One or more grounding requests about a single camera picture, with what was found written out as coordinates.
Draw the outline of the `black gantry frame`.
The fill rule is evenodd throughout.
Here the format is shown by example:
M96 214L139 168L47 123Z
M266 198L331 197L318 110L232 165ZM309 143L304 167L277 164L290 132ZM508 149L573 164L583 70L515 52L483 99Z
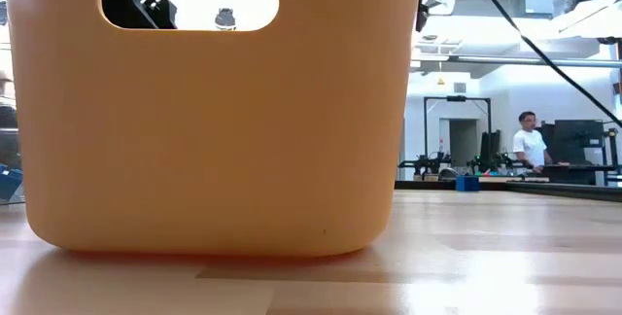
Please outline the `black gantry frame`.
M433 125L438 125L438 129L433 133L432 149L429 149L429 121L428 117L434 107L440 102L447 103L468 103L473 104L479 109L484 119L471 117L469 112L464 115L464 109L460 108L455 114L450 112L445 114L441 110L441 115ZM451 158L450 163L442 163L437 176L428 175L424 182L454 181L457 175L463 170L467 174L472 174L467 168L467 162L475 156L480 156L480 146L482 133L492 130L491 99L480 97L466 97L463 95L449 96L425 96L423 101L424 117L424 154L430 156L434 152L443 152Z

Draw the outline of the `black background table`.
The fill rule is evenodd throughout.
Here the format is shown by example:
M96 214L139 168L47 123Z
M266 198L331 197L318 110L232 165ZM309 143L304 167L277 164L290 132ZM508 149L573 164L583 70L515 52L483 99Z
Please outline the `black background table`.
M549 164L541 168L541 175L554 184L597 186L597 174L608 173L614 169L611 165Z

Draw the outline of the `horizontal ceiling pipe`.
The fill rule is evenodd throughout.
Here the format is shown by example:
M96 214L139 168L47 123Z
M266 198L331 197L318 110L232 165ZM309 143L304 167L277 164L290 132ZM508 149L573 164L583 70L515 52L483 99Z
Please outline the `horizontal ceiling pipe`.
M495 65L533 65L544 66L554 64L560 67L584 68L622 68L622 60L561 58L544 60L539 57L493 56L493 55L456 55L456 54L422 54L412 58L413 62L469 63Z

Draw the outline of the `black tall stand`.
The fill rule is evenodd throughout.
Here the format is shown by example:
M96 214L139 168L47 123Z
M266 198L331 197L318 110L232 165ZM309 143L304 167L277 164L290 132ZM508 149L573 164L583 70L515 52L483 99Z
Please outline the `black tall stand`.
M495 130L482 133L480 146L480 169L482 171L496 170L498 154L500 152L501 132Z

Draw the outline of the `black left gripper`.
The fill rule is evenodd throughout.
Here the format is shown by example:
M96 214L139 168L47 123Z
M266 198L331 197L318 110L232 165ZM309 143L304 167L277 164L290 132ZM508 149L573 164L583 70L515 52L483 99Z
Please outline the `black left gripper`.
M104 16L121 28L177 28L177 7L169 0L101 0Z

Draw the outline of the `orange plastic bin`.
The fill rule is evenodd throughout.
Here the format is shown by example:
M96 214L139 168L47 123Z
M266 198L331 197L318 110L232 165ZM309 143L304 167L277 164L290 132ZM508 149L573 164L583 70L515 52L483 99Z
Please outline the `orange plastic bin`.
M25 210L73 251L329 256L390 220L418 0L279 0L256 31L7 0Z

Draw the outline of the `black monitor stack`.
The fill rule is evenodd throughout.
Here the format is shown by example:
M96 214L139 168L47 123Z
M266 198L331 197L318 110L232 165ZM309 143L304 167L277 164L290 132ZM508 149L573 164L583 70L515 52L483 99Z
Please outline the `black monitor stack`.
M537 130L555 163L591 165L593 161L588 150L596 150L598 155L602 153L605 131L601 121L556 120L543 123Z

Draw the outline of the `blue rounded block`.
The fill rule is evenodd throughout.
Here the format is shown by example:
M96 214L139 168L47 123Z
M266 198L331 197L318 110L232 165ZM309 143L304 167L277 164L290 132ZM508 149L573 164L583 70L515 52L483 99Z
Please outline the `blue rounded block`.
M461 175L456 178L456 190L458 192L479 192L480 181L478 176Z

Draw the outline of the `blue rectangular block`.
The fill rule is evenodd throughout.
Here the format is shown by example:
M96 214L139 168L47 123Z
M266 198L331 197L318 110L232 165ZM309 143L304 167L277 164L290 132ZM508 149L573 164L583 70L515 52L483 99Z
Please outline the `blue rectangular block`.
M9 169L0 164L0 201L9 201L23 181L23 174L19 169Z

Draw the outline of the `person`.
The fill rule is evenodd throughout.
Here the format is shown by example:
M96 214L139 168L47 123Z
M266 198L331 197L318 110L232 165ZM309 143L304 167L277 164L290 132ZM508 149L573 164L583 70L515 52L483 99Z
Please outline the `person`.
M513 153L528 169L541 173L544 166L552 164L541 133L536 130L536 114L523 112L518 119L521 129L513 136Z

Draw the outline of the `background wooden table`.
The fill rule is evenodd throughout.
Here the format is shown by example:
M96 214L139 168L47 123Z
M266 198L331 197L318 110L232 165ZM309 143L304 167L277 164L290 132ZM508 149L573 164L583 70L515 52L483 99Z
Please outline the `background wooden table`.
M480 183L549 183L547 177L526 176L478 176Z

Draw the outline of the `clear plastic bin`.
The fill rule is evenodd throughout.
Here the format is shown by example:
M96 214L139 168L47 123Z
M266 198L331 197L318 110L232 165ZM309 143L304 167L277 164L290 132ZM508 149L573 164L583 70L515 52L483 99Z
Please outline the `clear plastic bin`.
M15 98L7 93L12 79L0 68L0 164L9 169L21 169L20 144ZM0 201L0 206L19 204L24 201L23 181L9 201Z

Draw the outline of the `white ceiling duct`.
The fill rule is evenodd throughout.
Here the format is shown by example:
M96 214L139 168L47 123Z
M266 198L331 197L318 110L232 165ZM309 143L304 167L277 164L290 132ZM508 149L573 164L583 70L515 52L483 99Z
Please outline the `white ceiling duct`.
M560 37L622 38L622 0L588 0L552 19Z

